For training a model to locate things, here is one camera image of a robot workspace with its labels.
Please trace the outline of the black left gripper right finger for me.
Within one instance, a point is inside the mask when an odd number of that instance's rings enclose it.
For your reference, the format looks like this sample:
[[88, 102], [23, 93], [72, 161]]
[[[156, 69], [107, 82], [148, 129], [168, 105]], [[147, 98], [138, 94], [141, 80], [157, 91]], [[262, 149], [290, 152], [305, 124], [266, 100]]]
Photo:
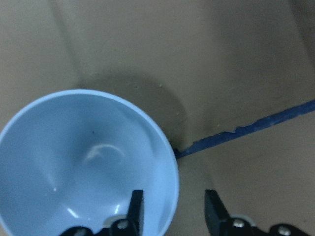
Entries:
[[286, 223], [276, 224], [269, 231], [261, 230], [242, 216], [231, 216], [214, 189], [205, 190], [205, 222], [212, 236], [306, 236], [301, 229]]

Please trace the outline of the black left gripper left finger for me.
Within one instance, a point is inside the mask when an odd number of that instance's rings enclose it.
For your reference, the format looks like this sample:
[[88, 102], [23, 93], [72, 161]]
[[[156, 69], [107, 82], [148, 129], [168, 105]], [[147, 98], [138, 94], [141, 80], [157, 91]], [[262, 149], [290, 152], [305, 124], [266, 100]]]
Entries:
[[144, 224], [144, 193], [134, 190], [125, 218], [114, 220], [109, 227], [103, 227], [97, 233], [83, 226], [75, 226], [65, 230], [61, 236], [141, 236]]

